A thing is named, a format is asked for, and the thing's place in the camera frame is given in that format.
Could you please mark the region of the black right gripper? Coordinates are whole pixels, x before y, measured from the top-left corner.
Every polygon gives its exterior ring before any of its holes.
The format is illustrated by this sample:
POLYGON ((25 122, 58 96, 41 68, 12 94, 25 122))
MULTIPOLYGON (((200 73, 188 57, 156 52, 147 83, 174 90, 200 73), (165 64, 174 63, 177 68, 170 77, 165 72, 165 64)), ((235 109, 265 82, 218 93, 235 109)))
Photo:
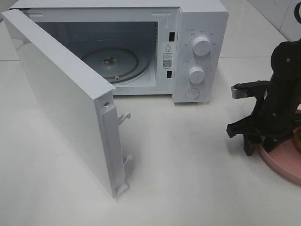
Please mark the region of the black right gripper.
POLYGON ((296 109, 297 82, 270 81, 263 97, 256 100, 251 115, 228 124, 226 132, 230 138, 243 135, 247 156, 251 156, 260 145, 269 153, 293 138, 296 109))

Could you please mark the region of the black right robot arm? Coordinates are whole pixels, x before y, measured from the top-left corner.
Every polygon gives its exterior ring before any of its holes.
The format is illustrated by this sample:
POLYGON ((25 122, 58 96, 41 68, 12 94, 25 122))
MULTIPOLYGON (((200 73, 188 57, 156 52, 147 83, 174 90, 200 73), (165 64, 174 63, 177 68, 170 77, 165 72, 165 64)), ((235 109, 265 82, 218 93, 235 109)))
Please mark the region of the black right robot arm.
POLYGON ((280 43, 271 55, 271 68, 269 81, 237 83, 231 87, 234 99, 256 98, 252 113, 226 128, 230 138, 243 135, 248 156, 259 145, 271 152, 293 138, 293 131, 301 125, 297 112, 301 103, 301 42, 280 43))

